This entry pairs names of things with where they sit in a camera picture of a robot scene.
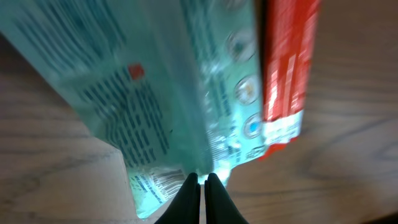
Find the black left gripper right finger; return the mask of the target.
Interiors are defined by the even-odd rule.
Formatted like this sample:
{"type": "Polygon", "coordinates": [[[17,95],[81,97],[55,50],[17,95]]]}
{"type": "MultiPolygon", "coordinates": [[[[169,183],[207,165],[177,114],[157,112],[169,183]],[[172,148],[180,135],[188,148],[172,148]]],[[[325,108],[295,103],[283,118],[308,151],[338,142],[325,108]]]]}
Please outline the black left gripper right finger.
{"type": "Polygon", "coordinates": [[[215,173],[204,184],[207,224],[248,224],[215,173]]]}

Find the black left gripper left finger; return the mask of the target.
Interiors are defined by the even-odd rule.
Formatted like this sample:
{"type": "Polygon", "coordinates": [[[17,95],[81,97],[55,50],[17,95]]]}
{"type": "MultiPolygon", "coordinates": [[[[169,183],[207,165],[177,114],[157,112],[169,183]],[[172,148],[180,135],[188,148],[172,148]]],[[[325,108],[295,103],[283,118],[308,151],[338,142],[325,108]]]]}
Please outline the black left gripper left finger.
{"type": "Polygon", "coordinates": [[[198,175],[191,173],[155,224],[199,224],[200,196],[198,175]]]}

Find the white teal wipes packet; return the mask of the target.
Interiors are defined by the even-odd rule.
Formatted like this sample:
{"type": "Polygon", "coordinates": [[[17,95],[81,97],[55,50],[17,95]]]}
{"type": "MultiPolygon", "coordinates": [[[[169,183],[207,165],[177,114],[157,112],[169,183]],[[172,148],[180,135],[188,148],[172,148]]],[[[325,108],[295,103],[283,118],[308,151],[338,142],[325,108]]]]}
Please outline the white teal wipes packet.
{"type": "Polygon", "coordinates": [[[137,216],[301,131],[319,0],[8,0],[1,34],[122,152],[137,216]]]}

